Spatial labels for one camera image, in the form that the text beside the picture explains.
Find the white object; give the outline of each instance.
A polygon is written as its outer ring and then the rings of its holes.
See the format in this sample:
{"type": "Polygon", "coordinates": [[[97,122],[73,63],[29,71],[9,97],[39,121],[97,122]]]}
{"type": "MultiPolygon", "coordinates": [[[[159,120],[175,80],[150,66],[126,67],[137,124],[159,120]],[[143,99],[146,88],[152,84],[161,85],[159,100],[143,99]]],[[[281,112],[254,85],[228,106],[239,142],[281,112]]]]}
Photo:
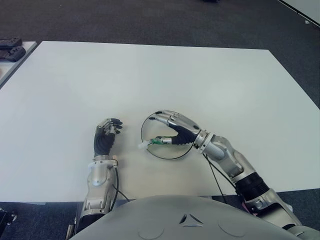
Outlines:
{"type": "Polygon", "coordinates": [[[140,144],[138,144],[139,149],[147,149],[150,144],[150,141],[144,140],[140,144]]]}
{"type": "Polygon", "coordinates": [[[7,80],[10,74],[28,57],[32,50],[37,46],[35,41],[24,41],[22,43],[25,55],[16,62],[0,61],[0,85],[7,80]]]}
{"type": "Polygon", "coordinates": [[[163,109],[226,137],[275,191],[320,187],[320,111],[268,50],[42,42],[0,89],[0,201],[83,201],[110,117],[123,122],[110,155],[127,197],[219,195],[194,149],[162,160],[137,148],[163,109]]]}

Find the robotic hand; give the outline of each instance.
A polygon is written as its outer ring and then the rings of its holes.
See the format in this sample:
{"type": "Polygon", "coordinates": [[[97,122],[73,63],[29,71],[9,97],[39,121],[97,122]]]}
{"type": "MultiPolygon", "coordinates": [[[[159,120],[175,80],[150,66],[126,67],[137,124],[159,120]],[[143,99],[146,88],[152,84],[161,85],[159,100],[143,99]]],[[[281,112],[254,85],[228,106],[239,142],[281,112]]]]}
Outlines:
{"type": "Polygon", "coordinates": [[[162,144],[193,143],[201,154],[218,163],[234,183],[237,194],[244,198],[244,203],[252,214],[293,232],[296,227],[304,227],[288,205],[265,184],[247,159],[226,138],[200,129],[194,121],[173,111],[158,111],[155,117],[149,119],[164,123],[178,133],[172,137],[158,136],[162,144]]]}
{"type": "Polygon", "coordinates": [[[110,212],[114,207],[118,193],[114,188],[115,175],[117,189],[119,188],[118,161],[116,156],[110,159],[109,153],[116,134],[120,133],[118,129],[122,129],[121,125],[122,122],[119,119],[107,118],[96,127],[93,144],[94,158],[88,166],[91,170],[87,179],[88,193],[77,221],[77,232],[110,212]]]}

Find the gray carpet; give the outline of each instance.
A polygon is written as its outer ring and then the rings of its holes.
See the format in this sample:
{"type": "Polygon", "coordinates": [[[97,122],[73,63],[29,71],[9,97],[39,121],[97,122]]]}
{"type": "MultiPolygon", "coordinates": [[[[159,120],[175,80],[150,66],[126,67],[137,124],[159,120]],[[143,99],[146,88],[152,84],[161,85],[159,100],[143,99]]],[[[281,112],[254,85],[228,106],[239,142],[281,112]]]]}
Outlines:
{"type": "MultiPolygon", "coordinates": [[[[0,0],[0,9],[0,38],[268,49],[320,107],[320,30],[277,0],[0,0]]],[[[319,192],[280,196],[320,230],[319,192]]],[[[0,207],[19,212],[3,240],[63,240],[76,211],[75,203],[0,207]]]]}

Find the black cable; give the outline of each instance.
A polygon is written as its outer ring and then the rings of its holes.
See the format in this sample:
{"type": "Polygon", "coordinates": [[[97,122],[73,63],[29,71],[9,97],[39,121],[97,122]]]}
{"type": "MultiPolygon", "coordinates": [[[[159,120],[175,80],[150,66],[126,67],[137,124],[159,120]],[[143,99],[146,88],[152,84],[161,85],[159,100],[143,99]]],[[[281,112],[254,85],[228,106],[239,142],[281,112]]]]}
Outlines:
{"type": "Polygon", "coordinates": [[[204,156],[204,158],[205,158],[205,159],[208,161],[208,163],[209,163],[211,172],[212,172],[212,174],[213,174],[213,176],[214,176],[215,182],[216,182],[216,184],[217,184],[217,186],[218,186],[218,188],[219,188],[219,191],[220,191],[220,193],[221,193],[221,196],[222,196],[222,198],[223,198],[223,202],[224,202],[225,204],[227,204],[227,200],[226,200],[224,194],[222,193],[222,190],[221,190],[220,185],[219,185],[219,183],[218,183],[218,180],[217,180],[217,178],[216,178],[215,172],[214,172],[214,170],[213,170],[213,168],[212,168],[212,166],[211,166],[211,164],[210,164],[210,161],[209,161],[209,159],[208,159],[208,157],[207,157],[206,155],[203,154],[203,156],[204,156]]]}
{"type": "Polygon", "coordinates": [[[118,174],[118,169],[116,167],[114,167],[115,170],[115,175],[116,175],[116,191],[115,191],[115,195],[114,195],[114,199],[112,202],[112,205],[110,207],[110,212],[112,211],[112,209],[114,209],[114,205],[116,203],[117,197],[118,197],[118,192],[119,192],[119,174],[118,174]]]}
{"type": "Polygon", "coordinates": [[[222,177],[224,177],[224,179],[227,180],[227,181],[230,183],[230,185],[231,185],[234,189],[236,189],[236,187],[235,187],[235,185],[232,183],[232,181],[231,181],[226,175],[224,175],[224,174],[209,160],[208,156],[206,156],[206,155],[204,155],[204,154],[203,154],[203,156],[204,156],[204,158],[208,161],[208,163],[209,163],[212,167],[214,167],[214,169],[217,170],[217,171],[222,175],[222,177]]]}
{"type": "Polygon", "coordinates": [[[121,192],[119,189],[118,189],[118,192],[119,192],[128,202],[130,202],[129,198],[127,198],[127,196],[126,196],[123,192],[121,192]]]}

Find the black device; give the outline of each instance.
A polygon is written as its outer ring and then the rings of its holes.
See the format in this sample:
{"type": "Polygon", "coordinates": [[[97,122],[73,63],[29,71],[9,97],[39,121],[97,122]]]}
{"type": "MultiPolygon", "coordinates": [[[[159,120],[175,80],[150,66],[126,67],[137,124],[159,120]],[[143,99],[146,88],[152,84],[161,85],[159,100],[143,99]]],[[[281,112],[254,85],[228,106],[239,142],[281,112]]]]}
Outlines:
{"type": "Polygon", "coordinates": [[[26,54],[26,50],[22,46],[13,47],[10,50],[0,50],[0,60],[16,62],[26,54]]]}
{"type": "Polygon", "coordinates": [[[8,39],[0,39],[0,50],[10,50],[22,45],[21,37],[13,37],[8,39]]]}

